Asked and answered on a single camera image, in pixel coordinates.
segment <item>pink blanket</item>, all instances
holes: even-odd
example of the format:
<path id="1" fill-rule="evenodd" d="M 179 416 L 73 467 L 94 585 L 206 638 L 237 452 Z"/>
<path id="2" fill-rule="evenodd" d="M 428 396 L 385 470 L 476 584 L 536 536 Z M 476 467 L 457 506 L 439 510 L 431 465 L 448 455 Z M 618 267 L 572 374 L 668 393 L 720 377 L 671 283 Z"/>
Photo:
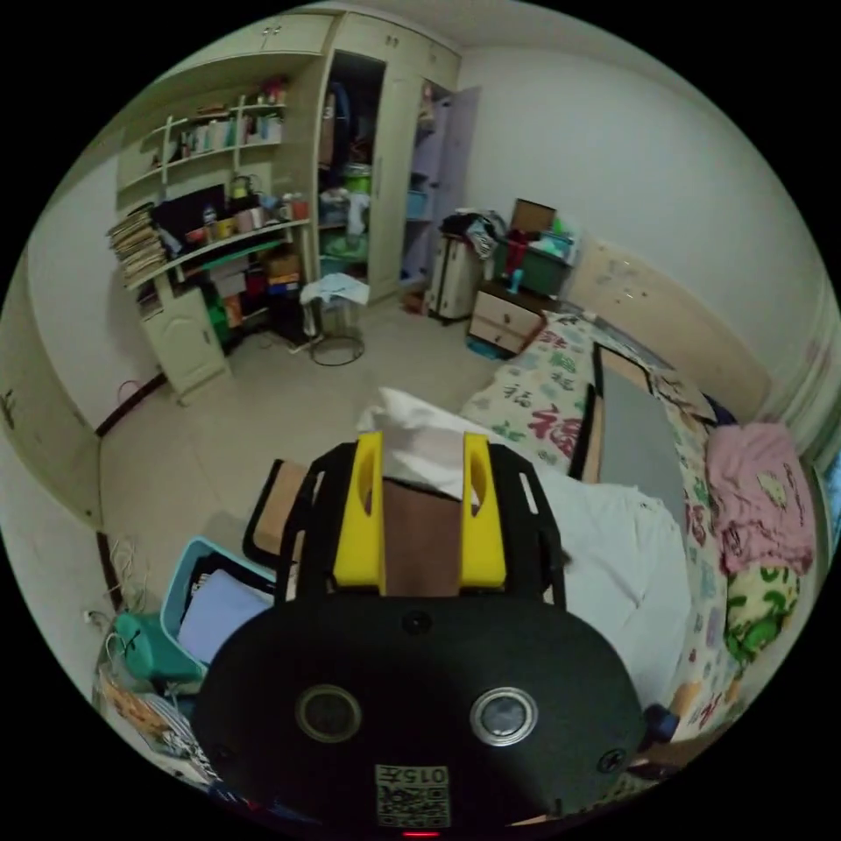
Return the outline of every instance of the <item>pink blanket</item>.
<path id="1" fill-rule="evenodd" d="M 753 563 L 801 575 L 809 569 L 815 553 L 812 497 L 783 424 L 714 429 L 707 478 L 725 571 Z"/>

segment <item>white cloth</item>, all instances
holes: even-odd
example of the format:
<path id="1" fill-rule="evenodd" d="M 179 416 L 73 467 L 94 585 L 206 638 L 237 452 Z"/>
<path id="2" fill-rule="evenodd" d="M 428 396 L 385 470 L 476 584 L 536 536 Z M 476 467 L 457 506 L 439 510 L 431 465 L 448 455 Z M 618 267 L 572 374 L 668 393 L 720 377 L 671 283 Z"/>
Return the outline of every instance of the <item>white cloth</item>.
<path id="1" fill-rule="evenodd" d="M 462 496 L 463 434 L 495 434 L 422 400 L 381 389 L 360 431 L 383 432 L 389 475 Z M 599 631 L 625 664 L 640 703 L 671 701 L 692 599 L 680 529 L 660 500 L 635 488 L 583 484 L 527 455 L 555 515 L 564 550 L 567 609 Z M 396 470 L 389 469 L 392 463 Z"/>
<path id="2" fill-rule="evenodd" d="M 363 211 L 371 206 L 371 197 L 367 193 L 351 193 L 348 206 L 348 236 L 360 237 L 365 233 Z"/>
<path id="3" fill-rule="evenodd" d="M 352 278 L 349 274 L 326 274 L 314 283 L 307 283 L 300 292 L 300 303 L 305 307 L 315 298 L 321 298 L 325 303 L 334 298 L 351 300 L 355 304 L 365 306 L 371 288 L 367 283 Z"/>

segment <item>floral bedsheet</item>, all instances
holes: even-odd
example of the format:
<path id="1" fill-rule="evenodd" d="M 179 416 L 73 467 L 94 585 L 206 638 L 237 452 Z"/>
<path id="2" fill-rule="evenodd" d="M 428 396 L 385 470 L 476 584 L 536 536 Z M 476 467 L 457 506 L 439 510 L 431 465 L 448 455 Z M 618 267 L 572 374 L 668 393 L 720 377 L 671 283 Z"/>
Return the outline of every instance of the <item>floral bedsheet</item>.
<path id="1" fill-rule="evenodd" d="M 616 350 L 651 371 L 645 355 L 574 315 L 548 315 L 547 327 L 461 414 L 565 473 L 575 451 L 594 383 L 593 344 Z M 687 572 L 694 617 L 675 674 L 672 709 L 681 717 L 675 740 L 714 730 L 735 713 L 738 664 L 724 643 L 727 578 L 718 565 L 706 483 L 707 428 L 671 400 L 658 397 L 675 435 L 683 475 Z"/>

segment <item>green blanket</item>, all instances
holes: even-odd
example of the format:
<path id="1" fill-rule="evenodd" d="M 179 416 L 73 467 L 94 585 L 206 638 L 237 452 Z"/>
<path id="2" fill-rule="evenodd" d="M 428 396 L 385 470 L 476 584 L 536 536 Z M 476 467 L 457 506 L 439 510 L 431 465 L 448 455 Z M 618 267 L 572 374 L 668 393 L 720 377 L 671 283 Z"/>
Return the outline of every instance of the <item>green blanket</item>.
<path id="1" fill-rule="evenodd" d="M 780 636 L 799 595 L 791 569 L 753 565 L 728 576 L 724 641 L 742 669 Z"/>

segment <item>cardboard box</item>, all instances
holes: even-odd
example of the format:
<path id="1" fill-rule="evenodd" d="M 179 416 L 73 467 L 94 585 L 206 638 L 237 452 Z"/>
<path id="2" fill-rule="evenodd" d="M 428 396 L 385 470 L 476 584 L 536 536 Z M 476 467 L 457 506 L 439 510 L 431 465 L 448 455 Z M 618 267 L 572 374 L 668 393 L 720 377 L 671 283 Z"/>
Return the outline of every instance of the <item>cardboard box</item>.
<path id="1" fill-rule="evenodd" d="M 300 275 L 300 260 L 297 254 L 284 254 L 283 252 L 269 254 L 263 261 L 263 267 L 269 278 Z"/>
<path id="2" fill-rule="evenodd" d="M 548 208 L 545 204 L 517 199 L 511 217 L 512 230 L 522 230 L 527 234 L 540 234 L 544 230 L 551 230 L 555 213 L 555 208 Z"/>
<path id="3" fill-rule="evenodd" d="M 225 317 L 228 319 L 228 326 L 239 327 L 243 323 L 243 303 L 239 295 L 231 295 L 223 300 L 225 305 Z"/>
<path id="4" fill-rule="evenodd" d="M 333 143 L 336 133 L 336 94 L 324 97 L 322 133 L 318 140 L 318 162 L 329 166 L 333 162 Z"/>

